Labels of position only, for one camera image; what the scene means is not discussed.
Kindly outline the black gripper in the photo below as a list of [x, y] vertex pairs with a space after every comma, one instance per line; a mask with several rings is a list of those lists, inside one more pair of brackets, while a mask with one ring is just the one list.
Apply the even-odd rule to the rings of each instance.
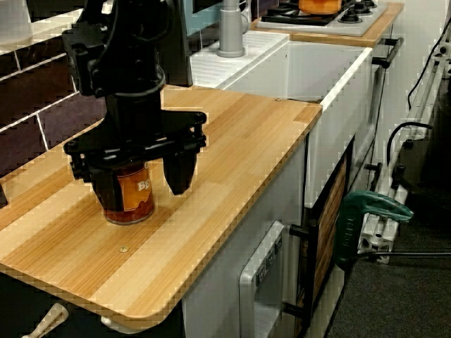
[[92, 183], [106, 211], [124, 211], [114, 170], [163, 159], [163, 173], [174, 195], [191, 185], [197, 154], [206, 144], [206, 114], [186, 108], [167, 111], [161, 93], [117, 93], [105, 98], [106, 115], [92, 130], [67, 142], [76, 179]]

